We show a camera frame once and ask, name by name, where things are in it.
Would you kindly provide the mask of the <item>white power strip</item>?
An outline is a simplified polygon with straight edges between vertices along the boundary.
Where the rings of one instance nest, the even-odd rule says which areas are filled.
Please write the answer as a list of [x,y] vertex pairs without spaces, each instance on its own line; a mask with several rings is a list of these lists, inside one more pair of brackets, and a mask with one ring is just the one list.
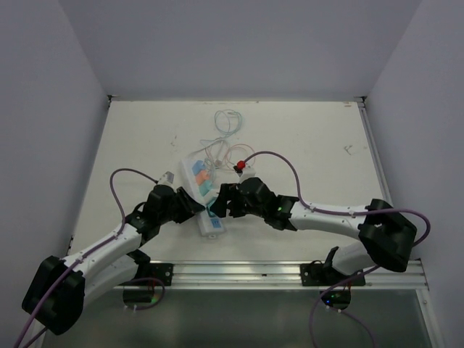
[[196,184],[195,176],[192,173],[193,164],[199,159],[185,158],[181,161],[181,175],[183,178],[183,184],[185,190],[189,195],[195,199],[198,203],[203,204],[206,208],[204,212],[201,212],[196,216],[196,221],[199,226],[200,234],[203,237],[210,239],[216,238],[218,235],[225,232],[225,226],[221,218],[216,216],[210,211],[210,207],[214,203],[217,196],[202,197],[199,193],[198,185]]

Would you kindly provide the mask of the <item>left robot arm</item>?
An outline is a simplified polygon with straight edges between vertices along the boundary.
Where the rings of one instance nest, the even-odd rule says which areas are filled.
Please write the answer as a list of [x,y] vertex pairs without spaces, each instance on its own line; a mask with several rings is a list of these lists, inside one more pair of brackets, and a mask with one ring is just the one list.
[[121,283],[140,285],[151,275],[149,257],[140,247],[162,225],[183,223],[205,210],[182,187],[156,185],[111,233],[63,259],[47,257],[38,267],[22,309],[53,334],[68,331],[85,305]]

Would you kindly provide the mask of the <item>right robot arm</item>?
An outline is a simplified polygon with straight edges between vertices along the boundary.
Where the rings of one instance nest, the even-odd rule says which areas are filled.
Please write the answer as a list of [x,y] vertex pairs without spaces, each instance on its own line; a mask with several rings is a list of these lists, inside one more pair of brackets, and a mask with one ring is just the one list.
[[324,261],[302,267],[309,276],[305,286],[331,286],[380,267],[403,273],[407,270],[417,228],[388,203],[374,199],[359,212],[345,207],[319,208],[303,204],[295,196],[277,195],[259,178],[221,185],[210,211],[219,218],[254,215],[274,229],[322,231],[354,239],[335,246]]

